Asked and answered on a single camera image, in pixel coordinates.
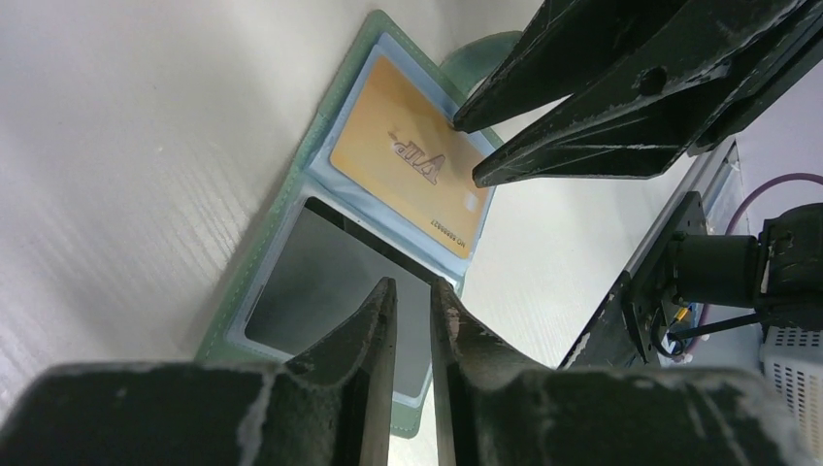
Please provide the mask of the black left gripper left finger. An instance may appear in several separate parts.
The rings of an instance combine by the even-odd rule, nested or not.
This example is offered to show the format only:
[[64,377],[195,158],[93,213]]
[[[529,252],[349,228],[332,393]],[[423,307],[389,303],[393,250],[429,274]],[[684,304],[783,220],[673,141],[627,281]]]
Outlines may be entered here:
[[383,465],[396,284],[286,362],[53,367],[1,427],[5,465]]

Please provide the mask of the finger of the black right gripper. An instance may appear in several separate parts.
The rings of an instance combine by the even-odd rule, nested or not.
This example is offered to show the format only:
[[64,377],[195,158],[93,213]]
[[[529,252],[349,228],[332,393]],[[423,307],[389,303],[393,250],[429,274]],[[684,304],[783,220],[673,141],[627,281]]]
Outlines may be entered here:
[[456,113],[474,132],[580,92],[645,43],[682,1],[544,1],[511,52]]
[[822,57],[818,1],[682,1],[638,49],[473,171],[480,187],[535,178],[649,179],[743,130]]

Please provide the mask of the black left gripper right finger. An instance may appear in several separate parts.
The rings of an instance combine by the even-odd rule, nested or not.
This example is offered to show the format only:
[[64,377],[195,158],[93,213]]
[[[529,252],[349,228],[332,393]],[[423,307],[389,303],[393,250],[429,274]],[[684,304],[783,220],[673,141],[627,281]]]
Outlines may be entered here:
[[811,465],[759,377],[724,369],[554,370],[431,285],[443,465]]

